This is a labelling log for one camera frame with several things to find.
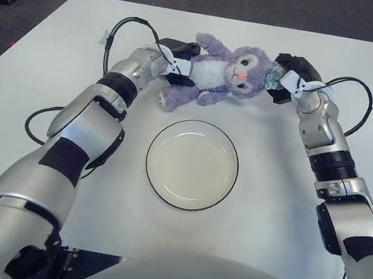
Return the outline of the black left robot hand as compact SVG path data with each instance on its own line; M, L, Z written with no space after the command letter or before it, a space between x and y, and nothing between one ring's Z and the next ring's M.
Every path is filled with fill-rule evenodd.
M167 69L163 77L170 85L192 87L190 80L193 58L199 55L200 46L196 42L182 42L171 38L158 41L158 46L167 58Z

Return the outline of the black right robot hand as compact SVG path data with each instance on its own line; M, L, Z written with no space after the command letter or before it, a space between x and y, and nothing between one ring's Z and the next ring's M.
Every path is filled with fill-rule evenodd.
M306 82L322 81L317 70L303 57L280 53L274 60L272 70L267 75L265 87L275 104L291 101L291 94L280 84L281 78L289 71L295 71Z

